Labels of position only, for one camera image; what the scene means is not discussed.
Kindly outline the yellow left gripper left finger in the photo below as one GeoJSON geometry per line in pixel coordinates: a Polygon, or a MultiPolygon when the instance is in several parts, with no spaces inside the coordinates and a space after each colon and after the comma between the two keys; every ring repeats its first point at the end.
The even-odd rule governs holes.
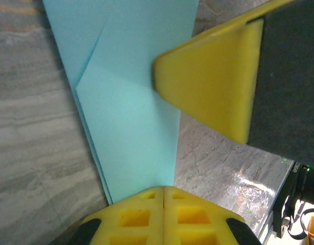
{"type": "Polygon", "coordinates": [[[163,187],[153,187],[83,219],[67,245],[163,245],[163,187]]]}

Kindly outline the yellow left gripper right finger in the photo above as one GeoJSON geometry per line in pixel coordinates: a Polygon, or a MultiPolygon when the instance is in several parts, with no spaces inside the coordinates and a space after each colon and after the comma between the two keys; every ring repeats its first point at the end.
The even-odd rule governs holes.
{"type": "Polygon", "coordinates": [[[173,186],[164,187],[164,245],[261,245],[238,214],[173,186]]]}

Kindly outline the light blue paper sheet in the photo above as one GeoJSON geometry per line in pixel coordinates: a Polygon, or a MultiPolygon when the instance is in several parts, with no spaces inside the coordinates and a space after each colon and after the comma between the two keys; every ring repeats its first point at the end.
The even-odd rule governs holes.
{"type": "Polygon", "coordinates": [[[199,0],[43,0],[109,204],[172,185],[180,111],[155,58],[188,40],[199,0]]]}

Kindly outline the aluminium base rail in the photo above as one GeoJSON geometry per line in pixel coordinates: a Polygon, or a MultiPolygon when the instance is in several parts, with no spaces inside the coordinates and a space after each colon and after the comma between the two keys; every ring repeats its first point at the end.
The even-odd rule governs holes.
{"type": "Polygon", "coordinates": [[[271,211],[265,220],[262,229],[260,230],[260,234],[258,236],[259,241],[262,245],[266,245],[271,234],[273,233],[273,211],[271,211]]]}

